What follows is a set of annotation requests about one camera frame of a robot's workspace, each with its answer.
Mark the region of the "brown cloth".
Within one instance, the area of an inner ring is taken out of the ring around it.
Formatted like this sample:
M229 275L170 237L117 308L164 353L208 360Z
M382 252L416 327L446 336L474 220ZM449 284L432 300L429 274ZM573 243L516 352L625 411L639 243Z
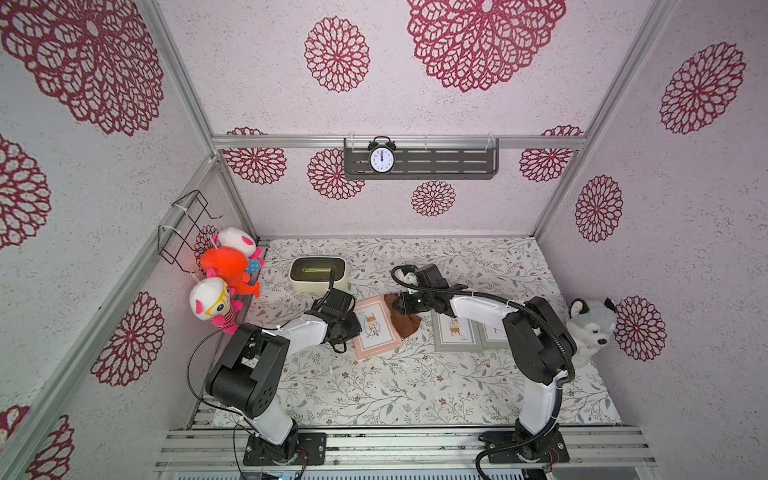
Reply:
M399 300L399 295L394 293L388 293L384 295L384 301L389 310L391 323L398 335L402 339L406 339L413 335L420 327L422 318L413 314L402 314L396 308L395 304Z

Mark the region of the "pink picture frame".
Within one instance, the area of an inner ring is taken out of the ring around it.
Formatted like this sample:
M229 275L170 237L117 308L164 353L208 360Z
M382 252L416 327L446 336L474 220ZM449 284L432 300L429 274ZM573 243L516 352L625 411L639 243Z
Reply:
M383 295L358 302L354 313L361 327L361 333L353 339L358 360L372 358L402 346L402 338L393 326Z

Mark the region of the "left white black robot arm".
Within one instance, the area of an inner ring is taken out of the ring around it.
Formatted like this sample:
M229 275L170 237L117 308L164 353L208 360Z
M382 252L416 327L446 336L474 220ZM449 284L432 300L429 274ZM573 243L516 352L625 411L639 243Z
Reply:
M296 426L275 399L288 357L323 344L343 354L361 332L355 297L335 287L335 276L331 269L325 294L284 325L239 326L206 377L205 392L234 408L270 445L290 442Z

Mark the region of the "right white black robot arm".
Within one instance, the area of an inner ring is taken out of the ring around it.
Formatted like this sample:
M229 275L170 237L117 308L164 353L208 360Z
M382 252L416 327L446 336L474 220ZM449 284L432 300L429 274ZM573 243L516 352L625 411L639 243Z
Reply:
M461 284L451 286L434 264L397 265L390 275L406 289L395 302L398 312L432 311L502 331L525 377L518 426L529 436L544 435L554 427L563 386L575 378L572 356L577 347L547 299L516 302Z

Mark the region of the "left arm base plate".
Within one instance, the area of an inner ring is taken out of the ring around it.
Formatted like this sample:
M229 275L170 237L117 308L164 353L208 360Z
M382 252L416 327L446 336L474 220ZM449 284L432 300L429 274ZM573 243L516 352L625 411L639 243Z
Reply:
M325 463L327 435L291 431L279 445L251 434L245 447L245 466L318 466Z

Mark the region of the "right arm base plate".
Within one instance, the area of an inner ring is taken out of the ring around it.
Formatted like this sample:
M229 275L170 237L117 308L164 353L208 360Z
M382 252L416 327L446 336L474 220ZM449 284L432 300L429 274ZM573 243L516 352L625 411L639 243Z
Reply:
M490 450L491 464L510 463L567 463L570 455L560 432L560 425L535 438L521 425L509 431L486 431L479 436L484 449Z

